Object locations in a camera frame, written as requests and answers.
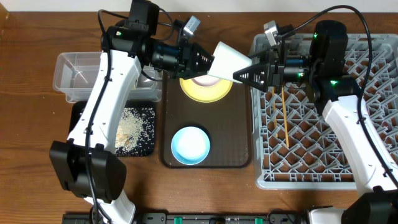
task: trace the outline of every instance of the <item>black mat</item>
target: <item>black mat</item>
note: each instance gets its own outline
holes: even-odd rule
[[[80,119],[87,101],[76,102],[72,107],[72,115],[69,125],[69,132],[75,127]],[[134,137],[129,136],[116,147],[115,155],[126,157],[149,156],[155,150],[155,121],[156,121],[155,103],[151,101],[127,101],[124,107],[123,115],[119,123],[119,128],[124,126],[126,129],[138,129]],[[128,120],[128,115],[134,117],[132,121]],[[120,131],[116,135],[116,142],[120,138]]]
[[[251,102],[249,88],[234,83],[229,93],[212,103],[199,103],[181,89],[179,80],[167,80],[163,92],[163,140],[160,160],[169,168],[238,168],[251,158]],[[204,161],[187,166],[171,152],[174,134],[186,126],[198,126],[210,137]]]

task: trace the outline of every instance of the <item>white bowl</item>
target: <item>white bowl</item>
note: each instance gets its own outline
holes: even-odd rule
[[[209,154],[210,140],[202,129],[186,127],[174,134],[171,147],[176,160],[185,165],[195,165]]]

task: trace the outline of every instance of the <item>dish rack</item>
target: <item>dish rack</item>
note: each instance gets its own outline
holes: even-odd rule
[[[372,122],[387,150],[398,161],[398,35],[374,34],[373,61],[364,99]],[[349,34],[345,70],[362,85],[368,67],[366,34]],[[312,34],[286,41],[289,55],[308,55]],[[254,52],[270,49],[265,34],[255,36]],[[336,135],[308,102],[302,88],[284,87],[287,131],[285,141],[281,94],[251,89],[254,170],[260,189],[355,190],[352,171]]]

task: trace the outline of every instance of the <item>black cable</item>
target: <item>black cable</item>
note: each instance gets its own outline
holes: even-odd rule
[[[146,72],[144,72],[143,70],[141,70],[141,73],[142,73],[147,79],[149,79],[149,80],[152,80],[152,81],[155,81],[155,82],[162,82],[162,81],[163,81],[163,79],[158,80],[158,79],[155,79],[155,78],[150,77],[150,76],[149,76],[148,74],[146,74]]]
[[[102,216],[104,216],[109,224],[112,224],[112,218],[104,211],[104,209],[99,205],[99,212],[101,212]]]
[[[379,162],[381,163],[384,171],[386,172],[386,174],[390,177],[391,181],[394,183],[394,185],[398,188],[398,181],[397,179],[392,175],[389,167],[387,166],[386,162],[384,161],[384,159],[382,158],[382,156],[380,155],[380,152],[378,151],[376,145],[373,143],[372,137],[370,136],[368,129],[366,128],[365,122],[364,122],[364,118],[362,116],[362,109],[361,109],[361,104],[362,104],[362,98],[365,92],[365,88],[366,88],[366,83],[368,82],[369,79],[369,75],[371,73],[371,66],[372,66],[372,39],[371,39],[371,35],[370,35],[370,31],[369,31],[369,27],[365,21],[365,18],[363,17],[363,15],[354,7],[352,6],[346,6],[346,5],[339,5],[339,6],[333,6],[330,7],[328,9],[323,10],[322,12],[319,12],[318,14],[316,14],[315,16],[313,16],[311,19],[309,19],[308,21],[304,22],[303,24],[299,25],[298,27],[294,28],[293,30],[287,32],[284,35],[281,35],[282,38],[284,37],[289,37],[290,35],[292,35],[294,32],[298,31],[299,29],[303,28],[304,26],[306,26],[307,24],[309,24],[310,22],[314,21],[315,19],[319,18],[320,16],[324,15],[325,13],[332,11],[334,9],[350,9],[353,12],[355,12],[355,14],[358,15],[358,17],[361,19],[361,22],[365,28],[365,32],[366,32],[366,37],[368,38],[368,49],[369,49],[369,65],[368,65],[368,69],[366,70],[366,74],[364,77],[364,81],[362,84],[362,88],[361,91],[359,92],[359,96],[358,96],[358,104],[357,104],[357,110],[358,110],[358,118],[359,118],[359,122],[361,123],[362,129],[365,133],[366,138],[369,141],[369,144],[371,145],[376,157],[379,159]]]
[[[289,217],[289,214],[286,214],[287,219],[292,223],[295,224],[296,223],[296,219],[297,217],[295,217],[294,221]]]
[[[111,58],[111,51],[110,51],[110,48],[109,48],[109,40],[108,40],[108,36],[106,35],[104,24],[102,23],[102,18],[101,18],[101,13],[102,12],[103,13],[107,13],[107,14],[112,15],[112,16],[120,17],[122,19],[126,18],[125,16],[122,16],[122,15],[119,15],[119,14],[116,14],[116,13],[113,13],[113,12],[109,12],[109,11],[106,11],[106,10],[103,10],[103,9],[99,10],[98,13],[97,13],[99,26],[101,27],[101,31],[102,31],[103,38],[104,38],[104,42],[103,42],[104,43],[104,47],[105,47],[104,51],[106,52],[106,54],[108,56],[108,68],[107,68],[107,71],[106,71],[104,84],[103,84],[103,86],[101,88],[101,91],[99,92],[98,98],[97,98],[97,100],[95,102],[95,105],[93,107],[93,111],[91,112],[90,119],[88,121],[88,125],[87,125],[87,128],[86,128],[85,167],[86,167],[88,183],[90,185],[91,197],[93,198],[93,208],[94,208],[94,211],[95,211],[95,223],[99,222],[99,215],[98,215],[99,214],[99,212],[98,212],[99,205],[98,205],[98,202],[97,202],[97,199],[96,199],[95,185],[94,185],[94,180],[93,180],[93,176],[92,176],[92,173],[91,173],[91,167],[90,167],[90,165],[91,165],[90,135],[91,135],[91,130],[92,130],[95,114],[96,114],[96,112],[98,110],[98,107],[99,107],[101,99],[102,99],[102,97],[104,95],[106,86],[108,85],[109,78],[111,76],[111,67],[112,67],[112,58]]]
[[[159,8],[159,10],[162,11],[162,12],[164,12],[164,14],[169,18],[170,24],[171,24],[171,27],[172,27],[172,31],[170,32],[169,36],[166,37],[166,38],[164,38],[164,39],[159,40],[159,41],[166,41],[166,40],[169,40],[169,39],[173,36],[173,34],[174,34],[173,19],[171,18],[170,14],[169,14],[168,12],[166,12],[166,10],[164,10],[164,9],[162,9],[162,8]]]
[[[317,69],[317,65],[318,63],[323,62],[322,58],[318,58],[314,61],[314,63],[311,66],[311,71],[310,71],[310,75],[308,76],[308,82],[310,84],[312,84],[312,78],[313,78],[313,73],[315,72],[315,69]]]
[[[116,26],[119,26],[119,27],[124,26],[125,21],[129,19],[128,17],[122,16],[122,15],[118,15],[118,17],[123,18],[122,20],[120,20],[119,22],[117,22],[117,23],[115,24]],[[172,27],[172,26],[173,26],[172,23],[169,24],[169,23],[166,23],[166,22],[158,22],[158,25],[169,26],[169,27]]]
[[[91,224],[94,223],[94,220],[93,220],[93,210],[94,210],[94,206],[91,206],[90,212],[89,212],[89,214],[88,214],[88,219],[89,219],[89,221],[90,221]]]

